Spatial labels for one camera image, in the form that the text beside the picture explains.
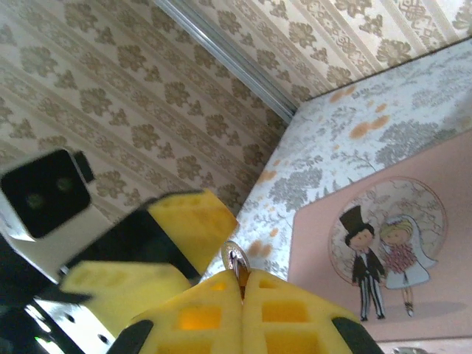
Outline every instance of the yellow foam pad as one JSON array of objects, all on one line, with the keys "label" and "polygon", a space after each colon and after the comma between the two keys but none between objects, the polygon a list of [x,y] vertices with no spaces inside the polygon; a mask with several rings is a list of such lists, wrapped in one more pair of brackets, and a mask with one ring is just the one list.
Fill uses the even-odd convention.
[{"label": "yellow foam pad", "polygon": [[242,304],[232,271],[223,271],[134,319],[153,328],[139,354],[241,354]]},{"label": "yellow foam pad", "polygon": [[231,211],[209,190],[169,195],[148,212],[199,274],[237,227]]},{"label": "yellow foam pad", "polygon": [[189,288],[187,278],[170,264],[130,262],[83,261],[60,284],[63,292],[91,295],[84,305],[113,336],[133,317]]},{"label": "yellow foam pad", "polygon": [[358,322],[338,305],[253,270],[243,305],[243,353],[352,354],[331,322],[336,317]]}]

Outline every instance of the cartoon bride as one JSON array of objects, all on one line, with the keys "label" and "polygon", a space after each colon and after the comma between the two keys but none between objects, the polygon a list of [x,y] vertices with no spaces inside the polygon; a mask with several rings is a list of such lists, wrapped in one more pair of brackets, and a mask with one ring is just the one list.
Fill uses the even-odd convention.
[{"label": "cartoon bride", "polygon": [[412,286],[430,279],[426,270],[437,261],[425,255],[421,247],[421,230],[408,215],[387,218],[381,226],[381,257],[386,268],[386,288],[401,289],[406,312],[413,316]]}]

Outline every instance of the pink card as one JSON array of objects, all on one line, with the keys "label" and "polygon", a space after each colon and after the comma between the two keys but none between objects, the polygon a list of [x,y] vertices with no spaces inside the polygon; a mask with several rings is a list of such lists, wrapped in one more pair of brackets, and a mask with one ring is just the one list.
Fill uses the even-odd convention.
[{"label": "pink card", "polygon": [[472,131],[295,214],[288,280],[377,341],[471,336],[471,269]]}]

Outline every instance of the damask wallpaper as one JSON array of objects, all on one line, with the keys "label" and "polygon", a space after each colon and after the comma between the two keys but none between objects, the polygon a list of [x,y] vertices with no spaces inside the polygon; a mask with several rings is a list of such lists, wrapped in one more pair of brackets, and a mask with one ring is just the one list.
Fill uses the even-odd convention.
[{"label": "damask wallpaper", "polygon": [[283,121],[151,0],[0,0],[0,163],[83,150],[95,205],[208,187],[234,213]]},{"label": "damask wallpaper", "polygon": [[471,0],[191,0],[295,104],[472,35]]}]

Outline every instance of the striped trousers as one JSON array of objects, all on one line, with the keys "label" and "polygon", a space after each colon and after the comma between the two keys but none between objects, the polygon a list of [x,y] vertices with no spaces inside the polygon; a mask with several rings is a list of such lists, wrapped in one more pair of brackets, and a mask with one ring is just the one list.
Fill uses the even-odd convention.
[{"label": "striped trousers", "polygon": [[377,316],[385,316],[384,301],[381,287],[372,275],[366,275],[361,279],[361,317],[367,318],[370,310],[370,299],[374,301]]}]

